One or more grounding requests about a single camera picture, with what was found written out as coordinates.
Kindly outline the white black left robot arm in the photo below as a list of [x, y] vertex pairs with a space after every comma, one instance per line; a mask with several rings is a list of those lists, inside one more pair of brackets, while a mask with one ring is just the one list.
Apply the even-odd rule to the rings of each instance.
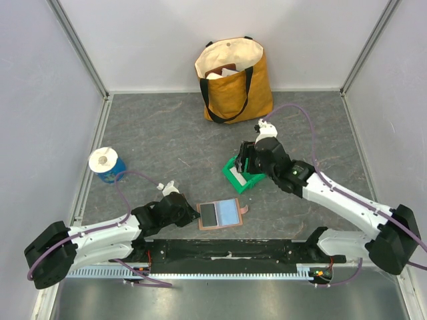
[[80, 227], [56, 221], [25, 248], [27, 278], [36, 289], [46, 289], [82, 267], [114, 259], [141, 261], [147, 253], [146, 237], [169, 225], [185, 227], [198, 218], [185, 196], [172, 192], [109, 221]]

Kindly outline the green plastic bin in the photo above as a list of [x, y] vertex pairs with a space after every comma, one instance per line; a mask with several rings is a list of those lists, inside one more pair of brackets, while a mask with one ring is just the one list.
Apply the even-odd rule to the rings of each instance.
[[238, 173], [234, 165], [236, 156], [232, 157], [222, 169], [222, 173], [226, 179], [231, 183], [233, 188], [239, 193], [242, 194], [248, 189], [252, 189], [257, 183], [265, 179], [264, 174], [250, 174], [247, 172]]

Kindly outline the pink leather card holder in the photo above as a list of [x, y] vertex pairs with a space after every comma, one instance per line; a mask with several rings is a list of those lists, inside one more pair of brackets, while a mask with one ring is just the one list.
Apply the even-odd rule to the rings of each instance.
[[201, 218], [199, 218], [198, 226], [200, 230], [223, 229], [226, 227], [235, 227], [243, 224], [243, 215], [249, 211], [247, 205], [241, 207], [237, 198], [226, 199], [220, 201], [211, 201], [216, 207], [216, 216], [218, 225], [216, 227], [202, 227]]

